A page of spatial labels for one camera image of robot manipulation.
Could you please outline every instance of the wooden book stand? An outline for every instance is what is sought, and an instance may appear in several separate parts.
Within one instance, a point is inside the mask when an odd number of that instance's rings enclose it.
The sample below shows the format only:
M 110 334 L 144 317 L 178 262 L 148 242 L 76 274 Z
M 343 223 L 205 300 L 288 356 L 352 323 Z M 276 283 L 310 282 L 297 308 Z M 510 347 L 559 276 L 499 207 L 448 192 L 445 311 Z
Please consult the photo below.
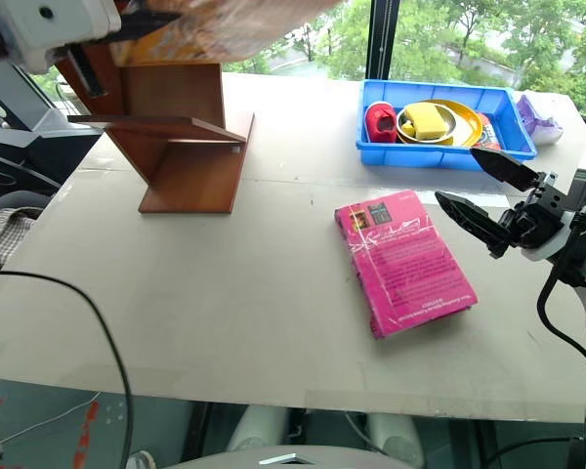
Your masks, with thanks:
M 69 121 L 106 129 L 148 185 L 139 211 L 230 213 L 254 113 L 225 119 L 221 66 L 119 68 L 106 45 L 86 54 L 106 94 L 91 98 L 71 63 L 59 63 L 92 112 Z

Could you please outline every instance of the pink book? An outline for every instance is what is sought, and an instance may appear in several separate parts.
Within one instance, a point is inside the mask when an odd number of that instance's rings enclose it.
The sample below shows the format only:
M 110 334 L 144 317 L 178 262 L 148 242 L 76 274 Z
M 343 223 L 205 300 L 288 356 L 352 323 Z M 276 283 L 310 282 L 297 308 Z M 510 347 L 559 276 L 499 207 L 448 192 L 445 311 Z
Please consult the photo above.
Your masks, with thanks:
M 334 217 L 371 308 L 375 337 L 478 302 L 415 192 L 355 203 Z

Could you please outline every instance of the blue plastic tray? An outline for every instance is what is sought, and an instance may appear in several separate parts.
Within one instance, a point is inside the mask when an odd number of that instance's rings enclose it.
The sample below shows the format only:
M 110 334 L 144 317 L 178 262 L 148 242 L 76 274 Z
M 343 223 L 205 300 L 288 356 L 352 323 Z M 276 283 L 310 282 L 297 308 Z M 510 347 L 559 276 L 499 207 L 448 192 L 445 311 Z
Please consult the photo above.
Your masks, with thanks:
M 364 164 L 481 170 L 466 147 L 442 145 L 372 144 L 367 138 L 364 112 L 376 101 L 391 103 L 397 112 L 423 100 L 452 100 L 485 114 L 501 148 L 519 160 L 532 159 L 536 148 L 523 127 L 506 88 L 436 85 L 403 81 L 364 80 L 358 107 L 356 147 Z

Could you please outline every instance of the white table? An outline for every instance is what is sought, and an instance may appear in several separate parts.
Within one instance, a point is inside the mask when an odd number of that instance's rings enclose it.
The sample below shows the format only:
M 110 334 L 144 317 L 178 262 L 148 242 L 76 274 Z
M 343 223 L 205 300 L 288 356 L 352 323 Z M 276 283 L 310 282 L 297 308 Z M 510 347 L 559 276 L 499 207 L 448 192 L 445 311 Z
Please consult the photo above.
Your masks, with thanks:
M 516 192 L 483 173 L 363 166 L 353 143 L 358 83 L 225 78 L 227 107 L 256 111 L 231 215 L 139 214 L 146 185 L 102 137 L 7 266 L 90 293 L 136 394 L 582 421 L 585 363 L 535 312 L 548 265 L 515 250 L 494 261 L 427 206 L 480 302 L 377 341 L 332 218 L 388 189 L 504 191 L 513 202 Z M 565 190 L 586 127 L 568 98 L 554 99 L 566 132 L 532 167 L 558 171 Z M 569 288 L 555 291 L 549 310 L 586 345 Z M 121 391 L 86 305 L 22 278 L 0 278 L 0 378 Z

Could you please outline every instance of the plaid cloth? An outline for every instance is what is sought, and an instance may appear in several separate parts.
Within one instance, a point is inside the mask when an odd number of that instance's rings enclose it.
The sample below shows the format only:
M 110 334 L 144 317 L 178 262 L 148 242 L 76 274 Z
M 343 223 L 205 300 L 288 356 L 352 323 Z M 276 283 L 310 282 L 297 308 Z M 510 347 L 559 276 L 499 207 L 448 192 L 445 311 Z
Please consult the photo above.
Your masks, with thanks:
M 18 248 L 41 212 L 42 209 L 32 207 L 0 210 L 0 269 Z

